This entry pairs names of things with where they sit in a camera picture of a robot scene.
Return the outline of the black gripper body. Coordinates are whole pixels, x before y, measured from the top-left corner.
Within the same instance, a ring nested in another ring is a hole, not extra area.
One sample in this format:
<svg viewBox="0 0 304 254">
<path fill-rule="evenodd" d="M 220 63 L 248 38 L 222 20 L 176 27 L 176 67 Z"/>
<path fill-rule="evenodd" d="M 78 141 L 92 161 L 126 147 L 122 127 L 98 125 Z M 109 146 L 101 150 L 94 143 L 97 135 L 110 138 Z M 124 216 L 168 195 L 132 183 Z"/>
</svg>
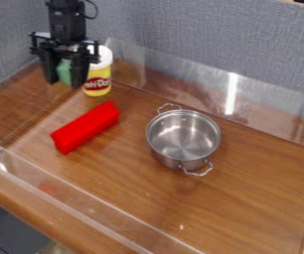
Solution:
<svg viewBox="0 0 304 254">
<path fill-rule="evenodd" d="M 84 39 L 81 41 L 61 41 L 53 39 L 49 32 L 31 32 L 30 54 L 41 57 L 43 53 L 50 53 L 57 59 L 70 59 L 72 55 L 84 49 L 84 55 L 92 64 L 100 63 L 98 40 Z"/>
</svg>

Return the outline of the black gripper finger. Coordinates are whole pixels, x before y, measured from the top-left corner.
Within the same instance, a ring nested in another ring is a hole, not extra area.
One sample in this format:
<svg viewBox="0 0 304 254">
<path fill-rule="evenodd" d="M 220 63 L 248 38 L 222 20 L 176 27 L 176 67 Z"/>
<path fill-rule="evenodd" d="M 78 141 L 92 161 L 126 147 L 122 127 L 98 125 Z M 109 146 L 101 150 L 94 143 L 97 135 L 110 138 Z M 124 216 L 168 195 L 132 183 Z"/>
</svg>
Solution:
<svg viewBox="0 0 304 254">
<path fill-rule="evenodd" d="M 58 81 L 57 65 L 60 59 L 50 49 L 39 49 L 39 59 L 43 68 L 45 80 L 49 84 Z"/>
<path fill-rule="evenodd" d="M 82 86 L 86 81 L 89 60 L 86 54 L 74 53 L 72 55 L 70 64 L 70 77 L 72 77 L 72 88 Z"/>
</svg>

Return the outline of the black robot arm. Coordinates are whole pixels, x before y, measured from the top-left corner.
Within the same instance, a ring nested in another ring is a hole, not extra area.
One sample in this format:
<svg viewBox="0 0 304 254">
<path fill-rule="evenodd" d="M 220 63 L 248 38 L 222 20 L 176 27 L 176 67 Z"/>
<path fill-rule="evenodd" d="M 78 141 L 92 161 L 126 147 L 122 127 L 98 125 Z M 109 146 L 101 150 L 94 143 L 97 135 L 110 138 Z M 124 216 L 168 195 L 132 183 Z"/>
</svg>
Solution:
<svg viewBox="0 0 304 254">
<path fill-rule="evenodd" d="M 46 0 L 49 32 L 31 32 L 30 54 L 39 58 L 45 80 L 54 84 L 60 78 L 57 66 L 70 61 L 70 85 L 84 85 L 90 64 L 100 63 L 97 40 L 85 35 L 85 20 L 97 17 L 97 7 L 90 0 Z"/>
</svg>

